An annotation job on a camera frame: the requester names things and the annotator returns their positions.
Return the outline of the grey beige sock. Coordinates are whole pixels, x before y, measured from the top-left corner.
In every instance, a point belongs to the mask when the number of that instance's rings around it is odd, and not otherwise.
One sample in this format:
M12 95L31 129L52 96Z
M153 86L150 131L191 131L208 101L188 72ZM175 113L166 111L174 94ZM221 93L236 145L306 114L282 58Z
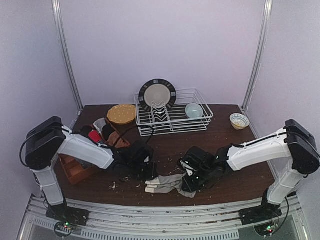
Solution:
M187 192L182 189L185 175L185 173L168 176L159 175L155 179L145 182L146 187L144 191L150 194L168 194L172 190L176 190L180 195L192 199L197 192Z

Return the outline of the brown wooden organizer box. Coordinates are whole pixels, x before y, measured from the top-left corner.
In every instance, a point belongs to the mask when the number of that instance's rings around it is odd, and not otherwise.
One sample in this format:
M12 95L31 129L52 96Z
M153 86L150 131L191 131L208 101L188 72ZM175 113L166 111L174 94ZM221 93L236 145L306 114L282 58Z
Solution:
M76 185L100 169L106 170L114 162L114 154L111 147L123 148L129 147L131 144L123 138L116 128L105 118L107 125L111 125L115 132L110 135L108 140L102 136L102 132L98 132L93 124L90 125L93 131L97 131L102 141L94 142L88 135L66 133L65 142L58 149L62 168L71 185Z

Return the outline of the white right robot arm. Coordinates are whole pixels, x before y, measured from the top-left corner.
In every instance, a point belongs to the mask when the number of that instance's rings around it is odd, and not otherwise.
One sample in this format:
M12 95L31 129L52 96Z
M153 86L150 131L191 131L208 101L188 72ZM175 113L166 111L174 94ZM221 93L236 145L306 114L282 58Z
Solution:
M231 143L215 154L191 147L178 164L186 171L182 190L193 193L207 183L215 184L226 173L273 160L286 160L286 167L263 196L262 207L276 209L300 183L320 167L315 137L297 121L265 137L240 144Z

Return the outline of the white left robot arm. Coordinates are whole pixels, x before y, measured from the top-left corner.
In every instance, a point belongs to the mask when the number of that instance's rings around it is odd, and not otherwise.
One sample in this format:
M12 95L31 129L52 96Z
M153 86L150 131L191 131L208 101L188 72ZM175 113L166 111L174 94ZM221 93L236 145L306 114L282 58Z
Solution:
M63 125L58 116L52 116L28 132L19 149L20 163L29 168L37 179L48 205L66 209L67 203L52 166L56 155L65 155L106 170L112 165L124 165L136 178L146 181L157 176L157 165L152 161L154 150L148 141L137 140L129 146L119 146L127 129L119 133L106 120L85 126L79 131Z

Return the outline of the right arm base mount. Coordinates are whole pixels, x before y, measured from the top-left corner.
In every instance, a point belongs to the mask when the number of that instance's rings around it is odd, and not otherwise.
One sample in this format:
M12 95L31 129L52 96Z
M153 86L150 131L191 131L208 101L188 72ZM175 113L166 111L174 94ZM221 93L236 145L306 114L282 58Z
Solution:
M274 205L268 202L268 188L264 191L261 204L255 207L241 209L239 217L243 226L257 224L255 232L261 237L271 237L277 232L278 226L274 218L282 215L281 205Z

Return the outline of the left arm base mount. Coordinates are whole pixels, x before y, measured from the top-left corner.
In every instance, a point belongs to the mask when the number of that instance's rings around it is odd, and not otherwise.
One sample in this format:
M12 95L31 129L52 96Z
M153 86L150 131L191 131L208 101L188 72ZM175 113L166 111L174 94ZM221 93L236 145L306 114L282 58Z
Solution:
M63 240L77 230L78 226L87 225L90 212L86 209L68 206L65 198L62 204L58 205L52 205L45 199L43 205L46 207L45 216L57 220L53 227L54 234Z

